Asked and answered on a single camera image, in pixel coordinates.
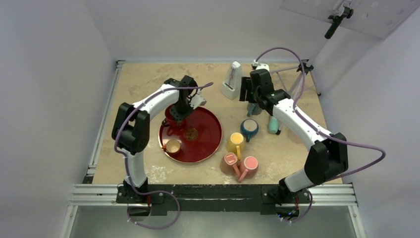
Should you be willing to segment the grey mug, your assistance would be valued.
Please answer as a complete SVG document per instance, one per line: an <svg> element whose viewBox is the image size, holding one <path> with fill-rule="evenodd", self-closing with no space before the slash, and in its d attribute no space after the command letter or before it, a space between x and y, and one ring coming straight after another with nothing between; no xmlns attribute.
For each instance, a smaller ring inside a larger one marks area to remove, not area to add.
<svg viewBox="0 0 420 238"><path fill-rule="evenodd" d="M258 103L248 103L247 104L247 116L256 116L262 113L262 109L259 107Z"/></svg>

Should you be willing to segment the blue mug white inside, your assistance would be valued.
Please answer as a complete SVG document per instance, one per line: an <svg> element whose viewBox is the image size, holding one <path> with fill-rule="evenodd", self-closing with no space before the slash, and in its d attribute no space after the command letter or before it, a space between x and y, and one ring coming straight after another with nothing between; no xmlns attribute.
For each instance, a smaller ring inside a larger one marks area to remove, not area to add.
<svg viewBox="0 0 420 238"><path fill-rule="evenodd" d="M254 119L246 119L240 125L241 134L244 136L246 142L250 142L259 131L259 125Z"/></svg>

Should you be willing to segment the red round tray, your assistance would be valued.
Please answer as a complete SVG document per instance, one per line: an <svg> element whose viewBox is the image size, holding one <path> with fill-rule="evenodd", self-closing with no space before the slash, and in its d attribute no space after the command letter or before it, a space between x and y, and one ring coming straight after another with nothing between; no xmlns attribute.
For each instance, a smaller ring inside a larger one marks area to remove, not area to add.
<svg viewBox="0 0 420 238"><path fill-rule="evenodd" d="M161 148L170 139L181 143L181 150L174 155L165 154L181 163L197 163L211 157L222 140L219 119L204 107L196 108L181 126L160 126L158 142Z"/></svg>

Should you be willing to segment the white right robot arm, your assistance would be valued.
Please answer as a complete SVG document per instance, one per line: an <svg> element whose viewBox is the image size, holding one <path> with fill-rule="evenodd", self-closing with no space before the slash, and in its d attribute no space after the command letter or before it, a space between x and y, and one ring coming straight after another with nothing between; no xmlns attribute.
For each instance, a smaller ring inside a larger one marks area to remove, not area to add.
<svg viewBox="0 0 420 238"><path fill-rule="evenodd" d="M257 69L249 77L242 77L240 101L256 103L285 124L308 150L304 167L281 179L275 192L277 200L295 198L299 191L320 185L348 169L346 138L332 134L309 118L283 89L276 90L266 69Z"/></svg>

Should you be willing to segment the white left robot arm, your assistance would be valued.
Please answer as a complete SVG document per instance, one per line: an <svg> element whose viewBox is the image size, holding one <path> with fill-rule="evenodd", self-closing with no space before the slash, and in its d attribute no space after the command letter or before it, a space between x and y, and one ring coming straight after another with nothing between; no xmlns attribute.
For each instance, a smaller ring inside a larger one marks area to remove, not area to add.
<svg viewBox="0 0 420 238"><path fill-rule="evenodd" d="M180 125L196 108L193 100L202 89L189 76L182 80L166 80L155 92L146 98L119 106L112 129L114 150L124 159L126 177L129 186L128 196L136 203L146 200L152 192L147 188L147 176L144 170L144 149L149 143L150 122L167 108L176 125Z"/></svg>

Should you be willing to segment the plain pink mug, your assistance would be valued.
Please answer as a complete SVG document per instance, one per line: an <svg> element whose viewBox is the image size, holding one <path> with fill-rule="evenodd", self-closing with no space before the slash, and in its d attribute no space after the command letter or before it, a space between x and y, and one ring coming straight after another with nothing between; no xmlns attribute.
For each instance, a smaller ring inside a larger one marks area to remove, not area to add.
<svg viewBox="0 0 420 238"><path fill-rule="evenodd" d="M237 180L242 182L244 179L251 179L256 175L259 169L259 162L256 157L248 156L241 160L237 167Z"/></svg>

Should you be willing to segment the yellow mug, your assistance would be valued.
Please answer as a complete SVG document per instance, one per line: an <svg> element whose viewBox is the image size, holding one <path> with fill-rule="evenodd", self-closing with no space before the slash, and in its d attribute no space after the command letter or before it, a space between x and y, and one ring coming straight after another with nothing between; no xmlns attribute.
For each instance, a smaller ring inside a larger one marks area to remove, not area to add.
<svg viewBox="0 0 420 238"><path fill-rule="evenodd" d="M242 152L244 150L244 147L245 147L245 138L239 132L232 133L227 139L227 143L226 143L227 152L234 153L237 156L239 161L242 160Z"/></svg>

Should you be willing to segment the patterned pink mug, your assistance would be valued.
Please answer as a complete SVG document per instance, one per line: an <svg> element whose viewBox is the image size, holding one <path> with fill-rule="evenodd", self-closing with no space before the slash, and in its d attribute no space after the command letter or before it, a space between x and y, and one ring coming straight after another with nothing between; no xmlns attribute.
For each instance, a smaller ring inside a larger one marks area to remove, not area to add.
<svg viewBox="0 0 420 238"><path fill-rule="evenodd" d="M229 152L223 156L220 161L220 170L225 175L235 175L237 178L241 175L239 170L240 160L233 152Z"/></svg>

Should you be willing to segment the red mug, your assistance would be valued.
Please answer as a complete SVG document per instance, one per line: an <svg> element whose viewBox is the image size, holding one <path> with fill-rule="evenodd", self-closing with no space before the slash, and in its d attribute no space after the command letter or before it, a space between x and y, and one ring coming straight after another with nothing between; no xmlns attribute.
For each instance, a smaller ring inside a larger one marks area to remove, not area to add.
<svg viewBox="0 0 420 238"><path fill-rule="evenodd" d="M185 121L184 121L184 120L182 120L182 121L177 121L177 120L175 119L175 117L171 114L171 109L172 109L172 107L173 107L173 106L169 106L169 107L167 107L167 108L165 109L165 111L164 111L164 116L165 116L165 118L164 118L164 120L161 122L161 126L163 126L163 127L169 127L169 126L175 127L175 126L181 126L181 125L183 125L183 124L185 123Z"/></svg>

